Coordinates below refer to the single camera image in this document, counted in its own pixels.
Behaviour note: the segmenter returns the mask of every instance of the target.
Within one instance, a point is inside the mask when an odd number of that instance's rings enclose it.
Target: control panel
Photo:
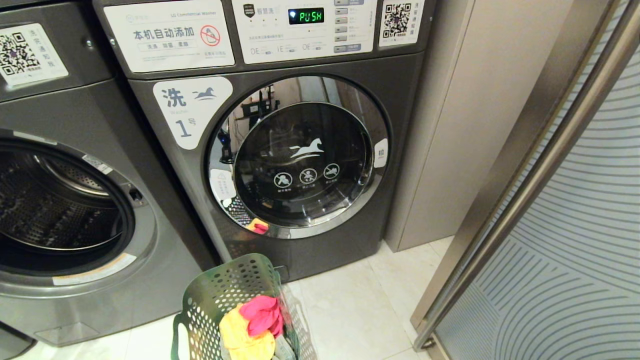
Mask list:
[[[375,0],[232,1],[245,63],[368,53]]]

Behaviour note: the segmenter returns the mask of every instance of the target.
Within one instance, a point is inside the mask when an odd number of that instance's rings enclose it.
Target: washing machine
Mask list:
[[[179,311],[214,266],[94,16],[0,3],[0,323],[55,346]]]
[[[378,250],[433,1],[93,4],[225,261],[290,281]]]

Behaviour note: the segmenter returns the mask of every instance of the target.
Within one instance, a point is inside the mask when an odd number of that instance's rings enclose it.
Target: white tile floor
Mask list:
[[[415,353],[409,323],[452,237],[291,282],[320,360],[425,360]],[[38,343],[18,360],[169,359],[173,317],[63,348]]]

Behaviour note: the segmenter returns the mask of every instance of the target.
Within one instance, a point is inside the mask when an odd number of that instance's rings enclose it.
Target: prohibition symbol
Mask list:
[[[220,32],[211,25],[205,25],[200,29],[200,38],[207,46],[217,46],[220,44]]]

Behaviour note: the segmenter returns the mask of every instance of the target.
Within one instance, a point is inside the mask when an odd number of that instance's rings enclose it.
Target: perforated plastic basket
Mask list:
[[[220,330],[222,317],[238,304],[257,295],[278,297],[285,322],[285,337],[298,359],[313,359],[310,350],[300,351],[300,341],[293,323],[300,317],[291,312],[280,291],[280,276],[269,259],[260,254],[247,254],[229,263],[210,269],[196,277],[182,298],[182,312],[173,320],[172,360],[222,360]],[[178,355],[179,324],[183,324],[189,338],[189,359]]]

